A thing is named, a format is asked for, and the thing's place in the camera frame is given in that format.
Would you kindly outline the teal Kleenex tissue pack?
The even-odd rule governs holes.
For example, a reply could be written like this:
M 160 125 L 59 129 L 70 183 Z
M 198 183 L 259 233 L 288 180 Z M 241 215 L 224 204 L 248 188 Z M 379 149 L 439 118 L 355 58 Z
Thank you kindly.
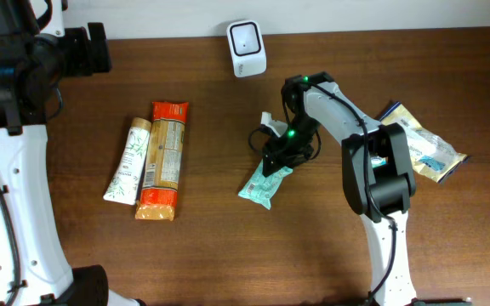
M 387 164 L 387 158 L 381 156 L 371 156 L 370 162 L 373 168 L 382 167 Z

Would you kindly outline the orange spaghetti packet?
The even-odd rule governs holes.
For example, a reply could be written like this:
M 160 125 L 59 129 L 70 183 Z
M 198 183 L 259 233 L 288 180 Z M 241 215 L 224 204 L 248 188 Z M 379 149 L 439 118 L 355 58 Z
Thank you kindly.
M 153 103 L 137 219 L 172 221 L 175 217 L 188 109 L 187 102 Z

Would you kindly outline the cream blue snack bag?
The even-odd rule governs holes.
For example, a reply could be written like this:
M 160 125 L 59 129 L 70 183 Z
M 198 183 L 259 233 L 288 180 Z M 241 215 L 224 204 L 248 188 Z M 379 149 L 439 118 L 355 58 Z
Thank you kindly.
M 407 137 L 407 145 L 413 170 L 438 184 L 443 183 L 470 158 L 457 152 L 447 141 L 424 128 L 412 113 L 399 101 L 378 118 L 388 126 L 398 123 Z

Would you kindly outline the white bamboo print tube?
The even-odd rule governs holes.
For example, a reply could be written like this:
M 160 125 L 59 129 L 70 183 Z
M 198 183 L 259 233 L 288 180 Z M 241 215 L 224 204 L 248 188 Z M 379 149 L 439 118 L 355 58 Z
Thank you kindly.
M 150 131 L 150 121 L 139 117 L 132 120 L 121 160 L 103 195 L 105 201 L 126 205 L 135 203 L 145 164 Z

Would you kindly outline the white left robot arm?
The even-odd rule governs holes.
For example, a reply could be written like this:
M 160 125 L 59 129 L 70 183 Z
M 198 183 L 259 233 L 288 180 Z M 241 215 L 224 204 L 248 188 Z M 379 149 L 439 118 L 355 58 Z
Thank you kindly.
M 46 104 L 66 77 L 111 69 L 101 23 L 67 28 L 65 1 L 0 0 L 0 305 L 129 305 L 99 265 L 71 267 L 48 187 Z

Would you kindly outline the teal wet wipes pack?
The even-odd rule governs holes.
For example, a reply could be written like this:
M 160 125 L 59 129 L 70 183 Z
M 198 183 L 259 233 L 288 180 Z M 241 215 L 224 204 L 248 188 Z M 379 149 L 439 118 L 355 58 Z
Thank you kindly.
M 260 204 L 265 209 L 270 210 L 271 198 L 276 194 L 282 181 L 293 170 L 289 167 L 283 167 L 268 177 L 263 175 L 262 170 L 263 162 L 261 161 L 249 181 L 238 192 L 238 196 Z

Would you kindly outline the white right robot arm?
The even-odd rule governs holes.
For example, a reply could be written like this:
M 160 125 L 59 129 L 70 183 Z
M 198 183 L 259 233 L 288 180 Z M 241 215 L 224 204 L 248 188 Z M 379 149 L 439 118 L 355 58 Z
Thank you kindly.
M 415 303 L 406 227 L 416 183 L 403 128 L 366 115 L 326 72 L 286 79 L 281 95 L 287 126 L 262 149 L 263 175 L 314 159 L 311 141 L 325 128 L 341 148 L 345 199 L 366 230 L 372 283 L 365 303 Z

